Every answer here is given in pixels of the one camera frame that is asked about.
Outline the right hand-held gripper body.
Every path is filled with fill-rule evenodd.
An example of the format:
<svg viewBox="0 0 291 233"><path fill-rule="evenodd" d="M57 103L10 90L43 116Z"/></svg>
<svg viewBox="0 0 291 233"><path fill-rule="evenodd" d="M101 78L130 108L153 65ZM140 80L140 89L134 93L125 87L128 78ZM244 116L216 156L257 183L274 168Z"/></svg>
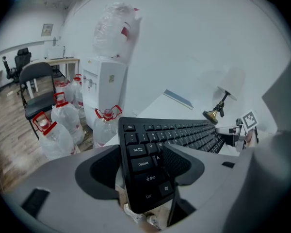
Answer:
<svg viewBox="0 0 291 233"><path fill-rule="evenodd" d="M258 138L258 120L253 110L250 110L245 115L236 120L235 137L234 142L237 152L250 147L254 147L259 143Z"/></svg>

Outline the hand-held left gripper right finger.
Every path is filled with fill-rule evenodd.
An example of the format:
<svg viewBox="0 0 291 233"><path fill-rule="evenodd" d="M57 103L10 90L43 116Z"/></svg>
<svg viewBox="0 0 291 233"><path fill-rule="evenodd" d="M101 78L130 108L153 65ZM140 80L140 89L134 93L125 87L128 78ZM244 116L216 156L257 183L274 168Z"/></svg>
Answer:
<svg viewBox="0 0 291 233"><path fill-rule="evenodd" d="M168 230L223 230L234 199L223 191L237 157L165 145L174 196Z"/></svg>

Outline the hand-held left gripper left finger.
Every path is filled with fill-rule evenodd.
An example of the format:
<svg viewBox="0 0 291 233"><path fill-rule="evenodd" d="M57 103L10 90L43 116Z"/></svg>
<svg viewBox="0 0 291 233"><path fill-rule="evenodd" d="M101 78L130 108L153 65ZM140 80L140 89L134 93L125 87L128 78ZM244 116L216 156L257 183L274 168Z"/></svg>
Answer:
<svg viewBox="0 0 291 233"><path fill-rule="evenodd" d="M39 167L4 196L35 233L134 233L120 208L118 145L59 158Z"/></svg>

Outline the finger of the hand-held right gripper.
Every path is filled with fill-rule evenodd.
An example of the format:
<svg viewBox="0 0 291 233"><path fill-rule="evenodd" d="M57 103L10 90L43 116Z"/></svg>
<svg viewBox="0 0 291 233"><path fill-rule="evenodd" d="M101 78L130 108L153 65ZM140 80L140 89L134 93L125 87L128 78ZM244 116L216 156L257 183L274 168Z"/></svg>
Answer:
<svg viewBox="0 0 291 233"><path fill-rule="evenodd" d="M234 147L235 143L238 142L238 136L237 135L226 135L226 134L224 134L223 138L225 140L225 143L227 145L232 146L232 147Z"/></svg>
<svg viewBox="0 0 291 233"><path fill-rule="evenodd" d="M240 126L219 127L216 128L217 133L240 133Z"/></svg>

